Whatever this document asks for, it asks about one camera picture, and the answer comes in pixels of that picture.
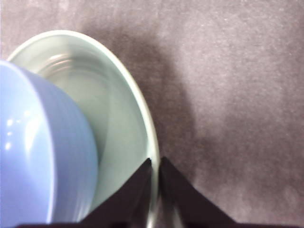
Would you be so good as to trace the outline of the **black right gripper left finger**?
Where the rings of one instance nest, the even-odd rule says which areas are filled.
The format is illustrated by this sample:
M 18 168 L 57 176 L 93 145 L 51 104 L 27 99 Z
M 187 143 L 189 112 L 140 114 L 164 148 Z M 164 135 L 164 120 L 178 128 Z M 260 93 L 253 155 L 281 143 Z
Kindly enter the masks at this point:
M 81 228 L 144 228 L 150 206 L 152 162 L 146 159 L 126 183 L 79 226 Z

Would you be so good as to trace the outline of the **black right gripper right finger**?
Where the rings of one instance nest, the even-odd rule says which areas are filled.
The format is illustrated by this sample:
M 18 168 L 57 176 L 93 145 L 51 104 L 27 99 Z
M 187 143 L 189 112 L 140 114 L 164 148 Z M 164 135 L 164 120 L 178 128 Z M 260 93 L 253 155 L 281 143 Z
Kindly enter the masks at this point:
M 207 228 L 236 224 L 236 221 L 197 191 L 167 157 L 161 158 L 160 190 L 164 222 L 168 228 Z

